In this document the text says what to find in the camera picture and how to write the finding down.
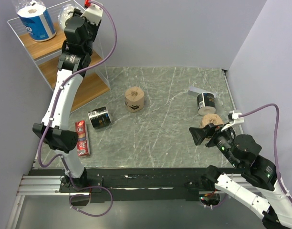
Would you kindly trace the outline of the blue monster paper roll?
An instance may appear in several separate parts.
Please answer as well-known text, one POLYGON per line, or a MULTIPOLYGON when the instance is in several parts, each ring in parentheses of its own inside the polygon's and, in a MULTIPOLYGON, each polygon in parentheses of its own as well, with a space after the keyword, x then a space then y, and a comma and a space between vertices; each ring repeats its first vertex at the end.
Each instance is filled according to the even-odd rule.
POLYGON ((59 14, 58 14, 58 23, 62 30, 65 29, 65 22, 73 16, 73 11, 75 6, 72 4, 66 4, 62 6, 59 14))

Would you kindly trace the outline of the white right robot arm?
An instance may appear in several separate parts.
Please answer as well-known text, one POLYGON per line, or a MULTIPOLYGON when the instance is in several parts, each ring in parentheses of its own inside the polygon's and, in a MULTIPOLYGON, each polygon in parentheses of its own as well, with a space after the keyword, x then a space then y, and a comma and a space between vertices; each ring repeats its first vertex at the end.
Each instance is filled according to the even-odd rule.
POLYGON ((206 147, 217 147, 241 176, 262 195, 247 190, 216 166, 208 166, 199 184, 206 190, 217 189, 228 194, 262 220, 267 229, 292 229, 292 197, 283 187, 277 165, 260 155, 262 147, 251 135, 236 135, 226 125, 208 124, 203 128, 191 127, 195 145, 206 138, 206 147))

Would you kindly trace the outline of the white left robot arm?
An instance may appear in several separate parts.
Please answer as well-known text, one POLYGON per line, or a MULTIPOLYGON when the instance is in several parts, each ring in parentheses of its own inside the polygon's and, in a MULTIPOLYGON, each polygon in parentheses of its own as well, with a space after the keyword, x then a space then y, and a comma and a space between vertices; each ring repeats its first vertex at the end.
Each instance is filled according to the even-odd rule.
POLYGON ((88 180, 77 154, 78 134, 68 129, 69 115, 86 68, 91 63, 93 42, 102 14, 101 9, 88 8, 84 12, 74 9, 72 16, 66 20, 53 96, 41 123, 35 123, 32 128, 40 138, 37 149, 39 165, 48 167, 41 161, 42 144, 46 144, 63 162, 66 186, 72 186, 78 192, 87 188, 88 180))

